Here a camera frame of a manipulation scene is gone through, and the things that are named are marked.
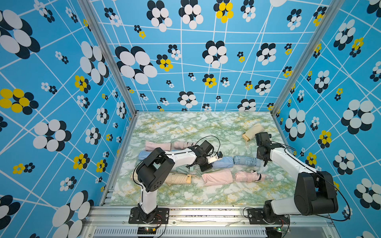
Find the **beige sleeved umbrella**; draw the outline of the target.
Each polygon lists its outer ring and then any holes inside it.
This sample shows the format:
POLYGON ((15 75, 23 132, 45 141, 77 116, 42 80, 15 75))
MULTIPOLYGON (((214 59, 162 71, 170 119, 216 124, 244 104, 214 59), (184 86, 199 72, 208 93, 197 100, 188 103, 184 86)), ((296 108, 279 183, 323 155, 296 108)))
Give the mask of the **beige sleeved umbrella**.
POLYGON ((248 142, 252 140, 256 134, 264 132, 264 127, 261 124, 255 124, 250 129, 248 129, 245 133, 242 134, 242 138, 248 142))

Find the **mint green umbrella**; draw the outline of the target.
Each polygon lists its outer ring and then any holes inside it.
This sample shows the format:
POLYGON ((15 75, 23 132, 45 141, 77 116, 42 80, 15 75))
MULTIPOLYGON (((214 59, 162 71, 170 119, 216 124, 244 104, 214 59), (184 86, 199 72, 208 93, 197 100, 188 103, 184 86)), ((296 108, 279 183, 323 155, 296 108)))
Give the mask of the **mint green umbrella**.
POLYGON ((193 167, 188 168, 186 165, 177 167, 176 172, 181 173, 181 174, 187 174, 187 175, 195 175, 196 174, 193 167))

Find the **pink sleeved umbrella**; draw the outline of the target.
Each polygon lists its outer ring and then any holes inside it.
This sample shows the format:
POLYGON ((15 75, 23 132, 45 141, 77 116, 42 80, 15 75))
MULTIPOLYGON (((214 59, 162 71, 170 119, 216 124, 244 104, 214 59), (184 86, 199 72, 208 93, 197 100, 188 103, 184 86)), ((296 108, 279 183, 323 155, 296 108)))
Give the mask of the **pink sleeved umbrella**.
POLYGON ((230 184, 234 181, 229 169, 205 173, 202 175, 202 179, 206 186, 230 184))
POLYGON ((164 151, 171 151, 171 143, 154 143, 150 141, 145 143, 145 151, 153 151, 156 148, 161 148, 164 151))

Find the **blue sleeved umbrella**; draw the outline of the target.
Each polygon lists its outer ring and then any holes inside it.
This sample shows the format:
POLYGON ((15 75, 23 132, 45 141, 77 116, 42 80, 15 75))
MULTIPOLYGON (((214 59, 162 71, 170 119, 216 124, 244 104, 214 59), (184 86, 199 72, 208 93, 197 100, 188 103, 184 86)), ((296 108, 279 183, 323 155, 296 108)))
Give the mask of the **blue sleeved umbrella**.
POLYGON ((138 155, 139 160, 144 160, 146 159, 149 155, 151 154, 150 151, 141 151, 138 155))
POLYGON ((233 157, 223 157, 221 160, 212 163, 214 169, 226 169, 234 166, 233 157))

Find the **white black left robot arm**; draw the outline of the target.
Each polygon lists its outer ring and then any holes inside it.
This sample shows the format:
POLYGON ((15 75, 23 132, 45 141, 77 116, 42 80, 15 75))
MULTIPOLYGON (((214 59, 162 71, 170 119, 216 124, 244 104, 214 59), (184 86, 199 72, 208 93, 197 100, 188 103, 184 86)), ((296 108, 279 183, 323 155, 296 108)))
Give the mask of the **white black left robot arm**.
POLYGON ((200 145, 192 145, 180 151, 164 151, 158 147, 154 149, 135 168, 134 183, 141 187, 141 200, 135 210, 137 219, 143 223, 151 223, 155 219, 164 219, 165 211, 157 206, 157 190, 163 185, 172 169, 179 166, 187 168, 198 165, 202 172, 212 168, 212 163, 222 159, 223 154, 215 151, 214 147, 204 141, 200 145))

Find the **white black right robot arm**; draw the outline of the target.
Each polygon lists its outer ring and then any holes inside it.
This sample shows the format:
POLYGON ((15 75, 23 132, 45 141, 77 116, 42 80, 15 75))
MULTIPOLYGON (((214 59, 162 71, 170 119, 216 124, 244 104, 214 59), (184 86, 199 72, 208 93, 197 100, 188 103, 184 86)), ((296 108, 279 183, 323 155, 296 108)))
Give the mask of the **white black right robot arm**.
POLYGON ((264 204, 264 220, 274 223, 283 215, 323 215, 338 211, 337 193, 332 175, 318 171, 297 159, 286 147, 273 142, 270 135, 260 132, 255 135, 257 158, 274 162, 283 168, 295 181, 292 196, 268 200, 264 204))

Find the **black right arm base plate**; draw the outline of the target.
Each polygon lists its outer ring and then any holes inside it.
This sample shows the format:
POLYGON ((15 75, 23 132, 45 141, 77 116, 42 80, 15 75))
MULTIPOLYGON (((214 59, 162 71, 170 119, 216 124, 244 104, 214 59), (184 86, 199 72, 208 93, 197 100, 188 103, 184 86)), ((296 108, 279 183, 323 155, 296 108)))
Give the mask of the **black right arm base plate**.
POLYGON ((251 225, 284 226, 290 223, 290 217, 288 215, 270 216, 266 214, 263 209, 258 208, 245 208, 243 215, 249 220, 251 225))

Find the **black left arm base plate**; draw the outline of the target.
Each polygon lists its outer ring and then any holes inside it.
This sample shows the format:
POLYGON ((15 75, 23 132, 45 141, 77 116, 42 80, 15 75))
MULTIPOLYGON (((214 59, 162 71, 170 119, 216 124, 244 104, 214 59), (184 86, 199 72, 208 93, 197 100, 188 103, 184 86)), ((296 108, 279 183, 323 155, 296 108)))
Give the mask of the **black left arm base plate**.
POLYGON ((140 207, 133 207, 130 211, 129 224, 168 224, 169 208, 155 208, 146 214, 140 207))

